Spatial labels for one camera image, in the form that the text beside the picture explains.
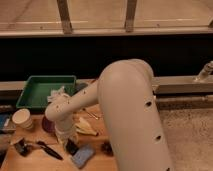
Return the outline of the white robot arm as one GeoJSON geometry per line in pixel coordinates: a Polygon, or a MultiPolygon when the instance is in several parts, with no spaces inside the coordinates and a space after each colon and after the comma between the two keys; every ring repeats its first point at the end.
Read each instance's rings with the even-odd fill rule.
{"type": "Polygon", "coordinates": [[[116,61],[85,89],[48,105],[45,115],[63,134],[71,127],[72,112],[98,104],[118,171],[174,171],[153,95],[153,77],[151,66],[141,59],[116,61]]]}

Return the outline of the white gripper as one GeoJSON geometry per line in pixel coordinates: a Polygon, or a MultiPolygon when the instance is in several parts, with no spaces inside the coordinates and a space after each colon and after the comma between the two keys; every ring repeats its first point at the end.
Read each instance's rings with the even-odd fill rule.
{"type": "Polygon", "coordinates": [[[66,145],[69,140],[78,142],[75,123],[71,117],[55,122],[55,133],[60,144],[66,145]]]}

